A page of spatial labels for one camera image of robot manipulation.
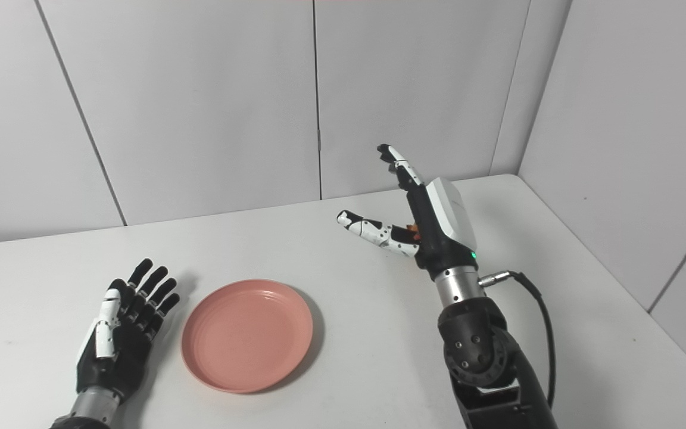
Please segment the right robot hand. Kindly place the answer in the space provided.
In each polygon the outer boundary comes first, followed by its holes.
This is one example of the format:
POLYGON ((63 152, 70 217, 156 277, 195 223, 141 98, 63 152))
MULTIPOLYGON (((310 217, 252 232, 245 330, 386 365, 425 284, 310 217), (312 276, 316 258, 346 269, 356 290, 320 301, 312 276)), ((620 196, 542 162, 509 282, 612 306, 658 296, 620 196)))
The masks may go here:
POLYGON ((478 269, 473 228, 457 188, 444 178, 425 182, 392 145, 380 144, 378 152, 405 191, 413 222, 400 227, 343 210, 337 223, 377 247, 414 258, 431 279, 456 267, 478 269))

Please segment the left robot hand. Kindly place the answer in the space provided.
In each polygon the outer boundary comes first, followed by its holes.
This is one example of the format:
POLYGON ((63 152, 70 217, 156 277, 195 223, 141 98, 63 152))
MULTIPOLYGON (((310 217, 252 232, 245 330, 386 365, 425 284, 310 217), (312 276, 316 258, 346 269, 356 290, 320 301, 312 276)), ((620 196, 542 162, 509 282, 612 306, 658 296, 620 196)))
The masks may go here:
POLYGON ((125 402, 144 382, 155 338, 180 302, 177 280, 144 259, 108 286, 76 364, 76 393, 100 388, 125 402))

